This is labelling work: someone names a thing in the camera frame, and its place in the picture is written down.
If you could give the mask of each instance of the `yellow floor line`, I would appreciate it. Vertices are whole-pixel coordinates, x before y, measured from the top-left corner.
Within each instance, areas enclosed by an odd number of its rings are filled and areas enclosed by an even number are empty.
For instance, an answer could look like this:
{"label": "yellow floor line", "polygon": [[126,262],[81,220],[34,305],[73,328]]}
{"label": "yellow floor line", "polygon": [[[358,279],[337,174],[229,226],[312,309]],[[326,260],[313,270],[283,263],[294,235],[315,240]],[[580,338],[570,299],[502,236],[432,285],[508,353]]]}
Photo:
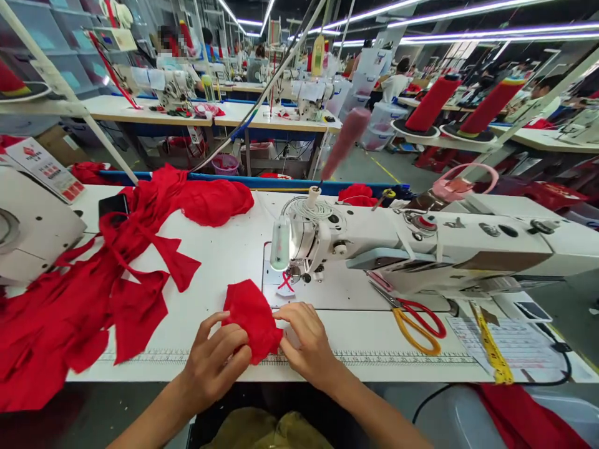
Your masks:
{"label": "yellow floor line", "polygon": [[[559,338],[561,338],[562,340],[566,341],[566,339],[563,337],[562,333],[561,333],[560,331],[558,331],[558,330],[555,328],[555,326],[553,326],[553,325],[551,325],[551,324],[550,324],[550,325],[549,325],[549,327],[551,327],[551,330],[552,330],[552,331],[554,331],[554,333],[556,333],[556,335],[557,335]],[[595,365],[593,362],[591,362],[587,356],[585,356],[585,355],[584,355],[582,352],[580,352],[579,350],[578,350],[578,351],[575,351],[575,352],[576,352],[576,353],[577,353],[577,354],[580,356],[580,358],[581,358],[581,359],[583,359],[583,360],[585,361],[585,363],[586,363],[587,365],[589,365],[589,366],[591,367],[591,369],[592,369],[593,371],[595,371],[595,373],[596,373],[596,374],[598,374],[598,375],[599,375],[599,368],[597,368],[597,366],[596,366],[596,365]]]}
{"label": "yellow floor line", "polygon": [[382,170],[385,173],[387,173],[391,177],[391,179],[393,179],[397,184],[401,184],[401,182],[399,182],[399,180],[395,176],[393,176],[389,170],[387,170],[386,168],[384,168],[375,158],[373,158],[372,156],[370,156],[370,159],[372,159],[376,165],[378,165],[379,167],[381,167]]}

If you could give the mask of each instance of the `hair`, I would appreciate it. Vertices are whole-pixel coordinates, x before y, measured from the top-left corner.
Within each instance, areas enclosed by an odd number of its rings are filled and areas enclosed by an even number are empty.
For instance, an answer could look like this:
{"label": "hair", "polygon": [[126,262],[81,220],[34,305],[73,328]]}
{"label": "hair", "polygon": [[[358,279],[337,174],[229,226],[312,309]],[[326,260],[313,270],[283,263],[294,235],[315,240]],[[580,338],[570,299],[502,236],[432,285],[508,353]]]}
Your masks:
{"label": "hair", "polygon": [[264,47],[262,44],[256,47],[256,57],[265,57]]}
{"label": "hair", "polygon": [[177,39],[176,33],[170,26],[162,25],[160,28],[158,28],[158,41],[160,42],[162,48],[164,48],[165,50],[172,50],[172,48],[170,47],[171,37],[174,37],[175,40]]}
{"label": "hair", "polygon": [[202,36],[204,37],[204,43],[206,45],[211,45],[212,44],[212,31],[210,31],[208,28],[206,27],[202,27]]}
{"label": "hair", "polygon": [[560,83],[560,81],[562,81],[562,79],[562,75],[553,75],[550,77],[545,77],[537,83],[535,89],[542,89],[544,87],[548,87],[549,90],[552,90],[555,88],[555,86],[557,86]]}
{"label": "hair", "polygon": [[399,61],[396,72],[397,73],[406,73],[409,69],[410,69],[409,58],[403,58],[401,61]]}

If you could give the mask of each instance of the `worker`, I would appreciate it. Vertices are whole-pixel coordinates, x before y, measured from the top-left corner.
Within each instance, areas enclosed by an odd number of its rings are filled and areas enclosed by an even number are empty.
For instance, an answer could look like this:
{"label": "worker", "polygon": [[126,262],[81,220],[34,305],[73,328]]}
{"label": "worker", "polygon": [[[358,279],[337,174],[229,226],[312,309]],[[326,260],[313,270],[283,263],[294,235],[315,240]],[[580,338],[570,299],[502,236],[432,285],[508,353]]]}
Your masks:
{"label": "worker", "polygon": [[[218,312],[202,322],[183,371],[109,446],[110,449],[164,447],[195,415],[226,394],[248,368],[251,358],[248,334],[237,324],[222,326],[209,337],[212,327],[228,316],[228,312]],[[281,340],[281,350],[291,368],[347,410],[377,447],[432,448],[414,425],[335,358],[324,325],[312,305],[294,302],[273,316],[289,322],[299,339],[298,349],[286,337]],[[297,413],[293,418],[303,444],[297,437],[293,438],[293,427],[282,432],[281,428],[284,430],[286,426],[278,426],[269,413],[258,409],[243,409],[247,413],[237,413],[240,411],[229,415],[209,447],[271,447],[276,442],[277,447],[332,448],[322,434]]]}
{"label": "worker", "polygon": [[406,75],[409,69],[410,60],[407,57],[403,58],[397,65],[395,75],[390,76],[381,83],[383,103],[390,104],[393,97],[399,97],[399,94],[407,89],[412,82],[412,79]]}
{"label": "worker", "polygon": [[200,76],[191,64],[181,64],[181,60],[178,59],[178,57],[184,57],[184,54],[181,51],[183,36],[176,33],[170,26],[163,25],[158,29],[158,41],[161,49],[156,58],[156,68],[162,70],[186,71],[190,74],[195,83],[196,96],[200,97],[204,92],[204,86]]}
{"label": "worker", "polygon": [[[539,81],[530,93],[530,100],[519,101],[516,104],[508,104],[507,115],[504,121],[507,123],[514,123],[520,118],[531,106],[534,106],[541,98],[546,96],[550,90],[557,86],[562,80],[562,75],[554,75],[551,77],[543,78]],[[548,119],[558,110],[561,104],[560,97],[555,97],[546,107],[540,111],[534,118]]]}
{"label": "worker", "polygon": [[[371,48],[372,46],[373,42],[370,39],[366,39],[362,48]],[[354,59],[354,65],[352,66],[351,73],[349,74],[350,81],[354,78],[354,72],[356,71],[356,69],[358,68],[358,64],[360,63],[360,56],[362,56],[362,52],[360,52],[360,54]]]}
{"label": "worker", "polygon": [[420,72],[415,64],[412,64],[412,67],[410,67],[410,71],[407,74],[412,78],[418,78],[420,76]]}
{"label": "worker", "polygon": [[[206,27],[202,27],[202,36],[204,38],[204,44],[206,44],[206,54],[208,55],[209,62],[220,62],[218,52],[215,52],[212,48],[212,31]],[[196,43],[195,38],[193,39],[195,48],[200,48],[200,43]],[[203,55],[199,55],[200,60],[203,60]]]}
{"label": "worker", "polygon": [[266,60],[264,47],[259,45],[256,47],[256,57],[250,58],[248,63],[248,82],[262,82],[261,69]]}

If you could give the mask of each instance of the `red thread spool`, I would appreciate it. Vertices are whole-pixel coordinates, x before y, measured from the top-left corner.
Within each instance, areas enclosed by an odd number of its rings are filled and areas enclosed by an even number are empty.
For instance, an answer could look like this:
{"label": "red thread spool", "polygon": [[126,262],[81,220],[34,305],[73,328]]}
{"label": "red thread spool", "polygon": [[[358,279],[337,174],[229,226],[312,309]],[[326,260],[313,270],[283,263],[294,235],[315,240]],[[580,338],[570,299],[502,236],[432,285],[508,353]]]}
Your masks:
{"label": "red thread spool", "polygon": [[525,83],[526,80],[511,78],[501,81],[466,119],[458,134],[468,138],[477,137],[487,129],[491,120],[501,112]]}
{"label": "red thread spool", "polygon": [[353,108],[349,112],[333,145],[333,150],[324,165],[320,177],[322,180],[326,181],[331,178],[335,169],[354,147],[356,140],[366,131],[370,117],[370,111],[364,108]]}
{"label": "red thread spool", "polygon": [[0,59],[0,92],[6,97],[20,97],[31,92],[2,59]]}
{"label": "red thread spool", "polygon": [[183,33],[183,37],[185,38],[185,44],[189,48],[193,48],[193,39],[192,35],[189,33],[189,28],[185,21],[179,21],[179,26],[181,27],[181,32]]}
{"label": "red thread spool", "polygon": [[413,131],[425,132],[430,129],[435,119],[441,112],[447,100],[451,98],[458,86],[462,83],[454,79],[454,75],[439,78],[424,96],[416,110],[406,122],[406,128]]}

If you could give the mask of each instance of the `cardboard box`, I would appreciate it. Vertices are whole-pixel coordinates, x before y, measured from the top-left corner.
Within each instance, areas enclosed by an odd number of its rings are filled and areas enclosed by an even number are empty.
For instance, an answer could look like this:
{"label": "cardboard box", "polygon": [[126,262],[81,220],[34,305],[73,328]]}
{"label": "cardboard box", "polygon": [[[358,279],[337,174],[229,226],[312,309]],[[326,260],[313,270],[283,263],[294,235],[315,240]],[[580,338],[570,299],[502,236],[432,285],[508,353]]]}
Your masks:
{"label": "cardboard box", "polygon": [[54,125],[49,130],[42,132],[36,137],[36,140],[65,167],[90,160],[60,125]]}
{"label": "cardboard box", "polygon": [[37,180],[67,204],[85,190],[83,184],[32,137],[0,145],[0,164],[10,165]]}

